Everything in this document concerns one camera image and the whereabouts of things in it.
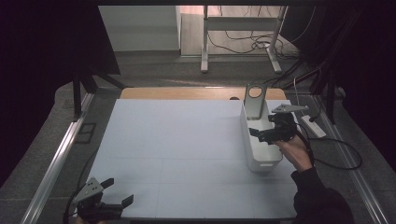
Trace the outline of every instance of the wooden floor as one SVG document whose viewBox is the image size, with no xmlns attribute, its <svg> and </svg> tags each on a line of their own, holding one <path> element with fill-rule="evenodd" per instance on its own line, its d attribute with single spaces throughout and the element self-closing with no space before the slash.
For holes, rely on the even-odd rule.
<svg viewBox="0 0 396 224">
<path fill-rule="evenodd" d="M 277 17 L 280 7 L 267 6 L 210 6 L 208 7 L 208 16 L 223 16 L 223 17 Z M 201 48 L 203 44 L 203 29 L 204 29 L 204 8 L 202 6 L 181 6 L 180 14 L 182 19 L 181 24 L 181 54 L 182 55 L 201 55 Z M 228 49 L 237 52 L 247 52 L 252 50 L 254 41 L 250 38 L 258 35 L 271 35 L 273 32 L 251 32 L 251 31 L 209 31 L 208 39 L 209 54 L 235 54 Z M 270 37 L 260 38 L 259 41 L 270 41 Z M 290 45 L 288 41 L 281 36 L 279 40 L 283 41 L 284 45 Z M 255 49 L 249 54 L 266 54 L 265 49 Z"/>
</svg>

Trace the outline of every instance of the white container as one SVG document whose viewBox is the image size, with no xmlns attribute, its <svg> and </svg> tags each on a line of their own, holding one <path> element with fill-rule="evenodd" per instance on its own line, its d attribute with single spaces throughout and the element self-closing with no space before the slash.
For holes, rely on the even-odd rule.
<svg viewBox="0 0 396 224">
<path fill-rule="evenodd" d="M 260 119 L 248 120 L 245 108 L 243 108 L 241 113 L 242 133 L 244 135 L 245 149 L 247 151 L 247 165 L 253 172 L 269 173 L 283 159 L 279 147 L 275 145 L 269 146 L 266 142 L 259 142 L 259 139 L 251 136 L 248 130 L 248 128 L 253 128 L 262 131 L 274 128 L 274 124 L 268 120 L 268 115 L 273 114 L 269 112 L 269 108 L 271 108 L 270 102 L 271 101 L 264 101 Z"/>
</svg>

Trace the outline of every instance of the black sleeve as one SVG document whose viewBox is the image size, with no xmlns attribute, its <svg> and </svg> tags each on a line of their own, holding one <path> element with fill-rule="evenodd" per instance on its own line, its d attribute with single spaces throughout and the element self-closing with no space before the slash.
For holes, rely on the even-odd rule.
<svg viewBox="0 0 396 224">
<path fill-rule="evenodd" d="M 293 221 L 297 223 L 354 223 L 352 212 L 339 192 L 327 189 L 320 178 L 317 170 L 309 170 L 291 174 L 291 178 L 297 185 L 297 193 L 294 196 L 294 209 L 297 217 Z"/>
</svg>

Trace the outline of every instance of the power strip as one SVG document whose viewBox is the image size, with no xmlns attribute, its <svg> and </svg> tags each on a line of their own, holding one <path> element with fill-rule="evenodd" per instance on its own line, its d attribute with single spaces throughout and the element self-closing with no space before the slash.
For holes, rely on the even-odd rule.
<svg viewBox="0 0 396 224">
<path fill-rule="evenodd" d="M 314 121 L 309 121 L 310 117 L 309 115 L 305 115 L 303 117 L 301 117 L 301 119 L 303 120 L 303 122 L 306 124 L 306 126 L 308 126 L 308 128 L 318 137 L 324 137 L 326 136 L 326 133 L 323 132 L 323 130 L 317 125 L 316 122 Z"/>
</svg>

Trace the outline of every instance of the white wall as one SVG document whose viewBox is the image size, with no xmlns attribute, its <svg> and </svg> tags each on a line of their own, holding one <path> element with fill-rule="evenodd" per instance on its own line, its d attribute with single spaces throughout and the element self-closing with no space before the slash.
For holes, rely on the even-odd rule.
<svg viewBox="0 0 396 224">
<path fill-rule="evenodd" d="M 180 49 L 178 6 L 99 9 L 114 51 Z"/>
</svg>

